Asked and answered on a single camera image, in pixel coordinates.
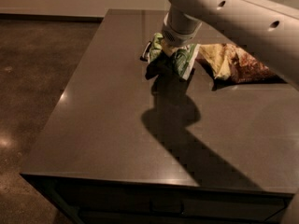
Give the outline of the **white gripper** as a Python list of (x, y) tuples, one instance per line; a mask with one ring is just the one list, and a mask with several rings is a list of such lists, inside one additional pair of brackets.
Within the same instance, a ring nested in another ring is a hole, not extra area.
[(164, 54), (171, 57), (178, 51), (177, 47), (189, 44), (199, 28), (200, 21), (197, 19), (184, 13), (167, 13), (162, 26), (162, 35), (165, 40), (161, 41), (161, 46)]

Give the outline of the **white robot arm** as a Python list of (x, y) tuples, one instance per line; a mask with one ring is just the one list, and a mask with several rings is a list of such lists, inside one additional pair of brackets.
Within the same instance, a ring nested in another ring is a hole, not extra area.
[(162, 33), (182, 47), (207, 23), (295, 88), (299, 87), (298, 10), (269, 0), (168, 0)]

